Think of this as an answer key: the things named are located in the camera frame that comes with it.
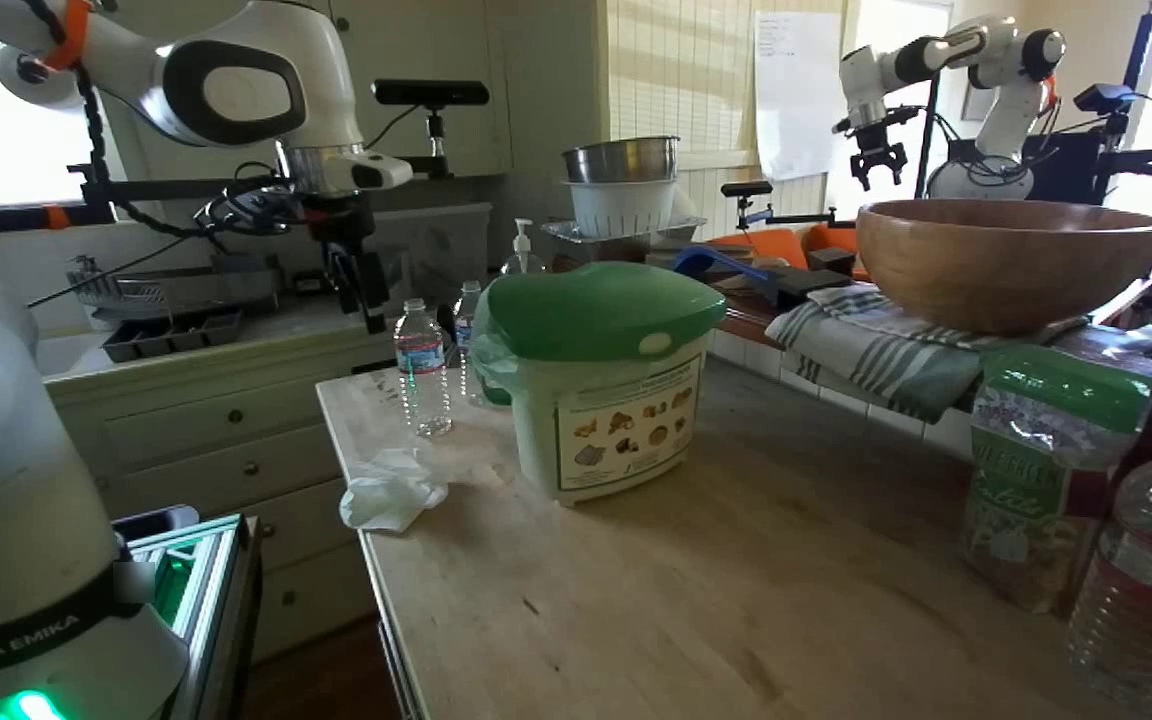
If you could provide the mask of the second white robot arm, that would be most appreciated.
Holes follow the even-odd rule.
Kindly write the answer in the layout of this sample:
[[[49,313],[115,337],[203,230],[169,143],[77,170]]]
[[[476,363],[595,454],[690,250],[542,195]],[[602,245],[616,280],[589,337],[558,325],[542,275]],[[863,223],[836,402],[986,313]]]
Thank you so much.
[[[845,51],[840,133],[850,139],[846,170],[859,184],[867,184],[872,168],[898,176],[908,151],[889,129],[904,125],[911,109],[891,109],[889,97],[961,70],[979,117],[969,134],[946,139],[946,157],[921,180],[921,191],[928,201],[1024,201],[1037,184],[1024,139],[1043,117],[1059,58],[1065,37],[1054,26],[1020,26],[1010,14],[965,21],[891,51],[872,43]]]

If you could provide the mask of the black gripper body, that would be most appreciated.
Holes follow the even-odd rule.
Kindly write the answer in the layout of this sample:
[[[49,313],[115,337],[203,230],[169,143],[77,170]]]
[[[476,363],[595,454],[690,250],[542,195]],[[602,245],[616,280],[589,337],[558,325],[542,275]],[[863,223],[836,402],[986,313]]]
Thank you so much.
[[[387,280],[369,249],[375,230],[371,202],[362,195],[308,201],[303,228],[319,245],[322,283],[339,306],[355,313],[369,337],[383,332]]]

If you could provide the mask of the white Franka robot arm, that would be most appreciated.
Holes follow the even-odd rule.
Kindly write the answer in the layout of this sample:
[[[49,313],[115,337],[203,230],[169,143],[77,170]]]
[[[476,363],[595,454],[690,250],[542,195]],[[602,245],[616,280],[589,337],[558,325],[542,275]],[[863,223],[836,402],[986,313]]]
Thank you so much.
[[[326,12],[249,0],[203,30],[147,40],[83,0],[0,0],[0,43],[179,143],[269,139],[344,297],[362,314],[383,306],[387,283],[362,249],[369,195],[407,184],[411,168],[369,148]],[[115,537],[34,344],[0,313],[0,720],[155,720],[185,677],[187,643]]]

